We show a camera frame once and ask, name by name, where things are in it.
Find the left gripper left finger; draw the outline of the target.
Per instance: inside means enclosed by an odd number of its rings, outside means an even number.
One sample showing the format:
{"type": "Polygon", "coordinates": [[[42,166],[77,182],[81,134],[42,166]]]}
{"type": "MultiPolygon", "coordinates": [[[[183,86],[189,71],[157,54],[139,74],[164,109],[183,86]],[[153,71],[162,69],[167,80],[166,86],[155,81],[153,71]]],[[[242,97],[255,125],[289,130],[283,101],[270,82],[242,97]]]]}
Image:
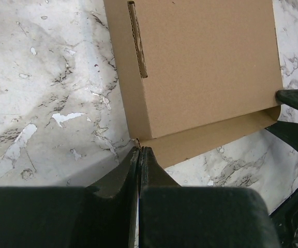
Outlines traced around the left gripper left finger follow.
{"type": "Polygon", "coordinates": [[[133,247],[138,158],[87,187],[0,187],[0,247],[133,247]]]}

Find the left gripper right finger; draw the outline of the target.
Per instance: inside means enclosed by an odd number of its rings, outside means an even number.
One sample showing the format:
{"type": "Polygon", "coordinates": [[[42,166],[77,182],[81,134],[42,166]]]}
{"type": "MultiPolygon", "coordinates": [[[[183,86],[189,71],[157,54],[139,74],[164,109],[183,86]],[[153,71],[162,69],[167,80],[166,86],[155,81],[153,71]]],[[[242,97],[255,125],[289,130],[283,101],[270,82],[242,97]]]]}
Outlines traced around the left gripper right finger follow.
{"type": "Polygon", "coordinates": [[[139,247],[280,247],[255,190],[182,187],[150,147],[141,149],[139,168],[139,247]]]}

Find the brown cardboard box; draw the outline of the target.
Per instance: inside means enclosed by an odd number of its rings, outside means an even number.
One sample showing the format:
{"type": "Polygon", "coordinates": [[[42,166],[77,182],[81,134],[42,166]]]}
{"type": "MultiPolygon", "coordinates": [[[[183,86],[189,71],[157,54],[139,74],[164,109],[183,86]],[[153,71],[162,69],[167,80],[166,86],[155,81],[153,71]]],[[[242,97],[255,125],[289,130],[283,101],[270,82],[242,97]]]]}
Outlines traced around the brown cardboard box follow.
{"type": "Polygon", "coordinates": [[[105,1],[130,137],[167,168],[274,124],[272,1],[105,1]]]}

